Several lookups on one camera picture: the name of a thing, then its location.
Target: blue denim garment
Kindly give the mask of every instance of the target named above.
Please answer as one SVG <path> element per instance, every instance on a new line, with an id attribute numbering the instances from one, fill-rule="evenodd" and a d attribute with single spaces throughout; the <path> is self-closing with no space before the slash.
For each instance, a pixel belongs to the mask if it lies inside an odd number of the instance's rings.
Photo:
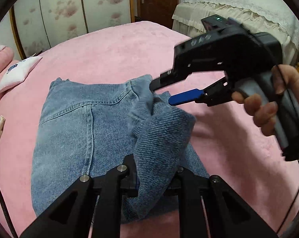
<path id="1" fill-rule="evenodd" d="M 179 165 L 208 174 L 189 139 L 195 119 L 153 94 L 145 75 L 124 84 L 52 82 L 38 127 L 32 167 L 32 203 L 40 215 L 81 175 L 106 174 L 134 154 L 137 198 L 123 198 L 124 223 L 178 208 L 163 197 Z"/>

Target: brown door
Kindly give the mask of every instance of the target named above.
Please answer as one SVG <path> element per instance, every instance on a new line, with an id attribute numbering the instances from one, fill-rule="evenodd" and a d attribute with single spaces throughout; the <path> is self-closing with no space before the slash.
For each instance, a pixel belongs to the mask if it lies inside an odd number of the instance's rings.
<path id="1" fill-rule="evenodd" d="M 178 0 L 140 0 L 140 18 L 172 28 Z"/>

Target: human hand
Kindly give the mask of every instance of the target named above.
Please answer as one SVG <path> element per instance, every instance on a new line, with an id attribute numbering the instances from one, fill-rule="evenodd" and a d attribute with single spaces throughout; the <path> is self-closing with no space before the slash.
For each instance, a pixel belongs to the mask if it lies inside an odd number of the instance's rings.
<path id="1" fill-rule="evenodd" d="M 299 73 L 297 70 L 289 65 L 280 65 L 280 70 L 284 76 L 285 82 L 294 93 L 299 103 Z M 285 91 L 285 86 L 280 72 L 276 66 L 272 69 L 273 83 L 276 94 L 282 94 Z M 245 111 L 253 116 L 253 121 L 257 127 L 260 127 L 265 136 L 274 134 L 274 127 L 276 123 L 276 113 L 278 106 L 276 102 L 270 102 L 262 106 L 262 99 L 260 95 L 254 94 L 246 99 L 239 92 L 232 94 L 232 99 L 239 104 L 244 104 Z"/>

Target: gray handle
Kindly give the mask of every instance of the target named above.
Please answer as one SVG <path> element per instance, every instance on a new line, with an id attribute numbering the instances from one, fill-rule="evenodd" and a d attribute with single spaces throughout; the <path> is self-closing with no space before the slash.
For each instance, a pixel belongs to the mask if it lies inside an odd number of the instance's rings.
<path id="1" fill-rule="evenodd" d="M 235 84 L 235 90 L 239 91 L 245 98 L 259 94 L 262 98 L 262 105 L 276 101 L 278 112 L 275 125 L 275 136 L 281 150 L 289 146 L 289 142 L 299 135 L 299 104 L 291 90 L 283 95 L 276 95 L 272 73 L 265 72 L 256 75 L 254 78 L 247 78 Z"/>

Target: pink blanket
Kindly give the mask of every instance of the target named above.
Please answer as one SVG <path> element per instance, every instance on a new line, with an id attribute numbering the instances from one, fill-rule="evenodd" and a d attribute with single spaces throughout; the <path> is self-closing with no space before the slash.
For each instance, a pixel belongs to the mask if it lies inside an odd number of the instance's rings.
<path id="1" fill-rule="evenodd" d="M 59 44 L 25 82 L 0 101 L 6 118 L 0 140 L 0 188 L 20 235 L 35 219 L 30 179 L 41 108 L 57 77 L 79 83 L 123 83 L 144 74 L 159 76 L 173 66 L 174 45 L 188 37 L 151 22 L 107 28 Z M 201 73 L 170 86 L 171 94 L 204 88 L 223 76 Z M 197 118 L 191 142 L 210 175 L 220 175 L 274 229 L 281 224 L 297 188 L 299 165 L 284 162 L 274 137 L 264 137 L 241 105 L 182 108 Z M 288 218 L 299 209 L 299 197 Z M 7 228 L 0 207 L 0 221 Z M 121 237 L 178 237 L 178 213 L 124 225 Z"/>

